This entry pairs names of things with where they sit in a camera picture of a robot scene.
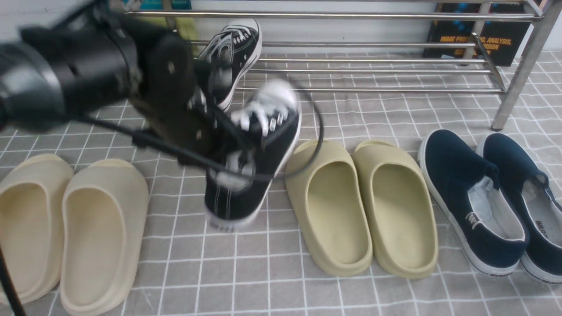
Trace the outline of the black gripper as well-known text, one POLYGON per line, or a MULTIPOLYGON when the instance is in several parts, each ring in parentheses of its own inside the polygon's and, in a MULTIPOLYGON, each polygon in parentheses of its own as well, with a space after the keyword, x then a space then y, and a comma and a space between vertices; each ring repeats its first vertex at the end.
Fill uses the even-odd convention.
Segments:
POLYGON ((191 43, 161 26, 129 26, 142 82, 129 101, 147 123, 139 133, 220 162, 219 108, 205 95, 213 70, 191 43))

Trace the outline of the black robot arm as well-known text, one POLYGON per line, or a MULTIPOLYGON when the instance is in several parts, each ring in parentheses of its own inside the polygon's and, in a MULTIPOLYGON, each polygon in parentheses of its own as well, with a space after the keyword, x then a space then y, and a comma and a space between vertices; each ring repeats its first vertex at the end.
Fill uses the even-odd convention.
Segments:
POLYGON ((176 32, 90 0, 1 44, 1 127, 46 133, 89 123, 208 168, 229 142, 217 106, 204 105, 199 89, 197 74, 210 70, 176 32))

